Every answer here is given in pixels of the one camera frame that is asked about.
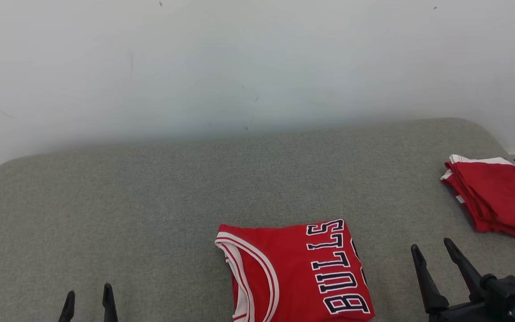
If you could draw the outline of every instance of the basketball jersey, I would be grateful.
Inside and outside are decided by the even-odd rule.
[[[221,225],[234,322],[366,322],[375,316],[344,220],[286,228]]]

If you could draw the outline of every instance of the red fabric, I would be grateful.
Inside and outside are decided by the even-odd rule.
[[[454,159],[454,163],[445,163],[452,175],[444,182],[462,196],[476,230],[515,237],[515,165],[503,159],[504,164]]]
[[[366,322],[375,316],[344,220],[280,229],[221,225],[216,245],[233,271],[235,322]]]

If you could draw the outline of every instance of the red garment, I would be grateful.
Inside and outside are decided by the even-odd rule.
[[[479,232],[515,237],[515,165],[502,157],[474,160],[450,156],[441,180],[452,186]]]
[[[344,220],[286,228],[221,225],[235,322],[366,322],[375,316]]]

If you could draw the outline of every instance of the white wall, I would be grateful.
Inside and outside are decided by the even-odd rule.
[[[161,4],[0,0],[0,163],[435,116],[515,152],[515,0]]]

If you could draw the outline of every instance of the red jersey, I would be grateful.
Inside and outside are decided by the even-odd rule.
[[[375,316],[344,220],[286,228],[221,225],[235,322],[366,322]]]

